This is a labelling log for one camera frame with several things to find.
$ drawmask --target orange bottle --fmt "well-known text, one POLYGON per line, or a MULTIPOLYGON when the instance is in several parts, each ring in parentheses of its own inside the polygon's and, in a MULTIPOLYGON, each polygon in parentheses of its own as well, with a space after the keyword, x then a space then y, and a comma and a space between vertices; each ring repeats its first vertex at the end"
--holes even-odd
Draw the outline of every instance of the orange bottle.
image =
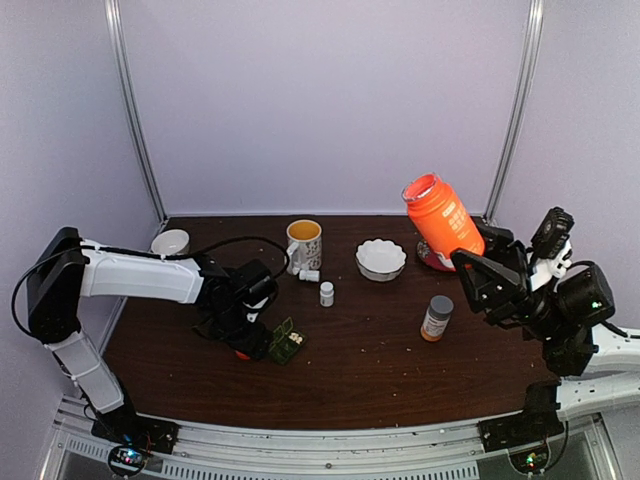
POLYGON ((453 270, 451 252, 464 248, 484 253, 484 239, 451 185, 428 173, 402 192, 409 218, 445 267, 453 270))

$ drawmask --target small white bowl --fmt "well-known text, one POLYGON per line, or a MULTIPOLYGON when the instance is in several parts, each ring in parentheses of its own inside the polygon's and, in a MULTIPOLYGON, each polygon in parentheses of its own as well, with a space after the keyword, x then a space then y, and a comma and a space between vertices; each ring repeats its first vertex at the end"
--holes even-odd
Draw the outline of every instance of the small white bowl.
POLYGON ((407 254, 391 240, 367 240, 358 246, 356 263, 360 273, 374 282, 389 282, 404 269, 407 254))
POLYGON ((159 255, 189 253, 189 234, 184 230, 167 230, 153 239, 151 251, 159 255))

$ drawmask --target white patterned mug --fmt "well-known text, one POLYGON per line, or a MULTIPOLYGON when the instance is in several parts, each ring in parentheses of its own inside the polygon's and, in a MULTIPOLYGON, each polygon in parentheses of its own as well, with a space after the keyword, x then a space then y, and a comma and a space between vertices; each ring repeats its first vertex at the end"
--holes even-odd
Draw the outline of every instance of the white patterned mug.
POLYGON ((297 220, 287 227, 287 273, 320 270, 322 265, 322 227, 313 220, 297 220))

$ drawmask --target dark brown tabletop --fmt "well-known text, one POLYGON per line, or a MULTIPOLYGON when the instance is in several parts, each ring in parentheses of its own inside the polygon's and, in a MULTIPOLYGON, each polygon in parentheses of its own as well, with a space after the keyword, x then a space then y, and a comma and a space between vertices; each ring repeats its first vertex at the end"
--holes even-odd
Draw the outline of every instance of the dark brown tabletop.
MULTIPOLYGON (((191 247, 239 235, 285 242, 301 216, 176 218, 169 228, 191 235, 191 247)), ((474 315, 455 274, 417 259, 419 239, 406 217, 311 217, 323 227, 322 278, 335 304, 319 305, 319 287, 284 275, 280 295, 262 316, 273 328, 291 316, 309 340, 286 366, 242 361, 226 345, 196 336, 194 307, 129 299, 106 351, 142 413, 237 427, 353 429, 412 426, 508 413, 522 407, 527 385, 553 378, 541 346, 519 330, 488 326, 474 315), (362 277, 355 249, 391 239, 408 254, 389 283, 362 277), (432 296, 455 303, 438 343, 419 334, 432 296)), ((273 271, 281 254, 249 242, 217 250, 223 266, 260 258, 273 271)))

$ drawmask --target white wall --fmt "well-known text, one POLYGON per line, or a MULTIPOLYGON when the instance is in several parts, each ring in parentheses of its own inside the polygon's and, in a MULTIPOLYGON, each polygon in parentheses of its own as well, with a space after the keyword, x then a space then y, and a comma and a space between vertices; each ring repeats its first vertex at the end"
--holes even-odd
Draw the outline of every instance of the white wall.
POLYGON ((540 57, 497 219, 525 240, 555 205, 576 220, 574 259, 600 264, 613 322, 640 327, 640 9, 546 2, 540 57))
MULTIPOLYGON (((61 226, 141 248, 156 221, 128 133, 104 2, 7 0, 0 11, 0 478, 30 479, 68 382, 11 322, 13 284, 61 226)), ((81 320, 95 341, 112 308, 112 300, 84 305, 81 320)))
POLYGON ((529 2, 122 3, 171 214, 400 213, 438 172, 484 211, 529 2))

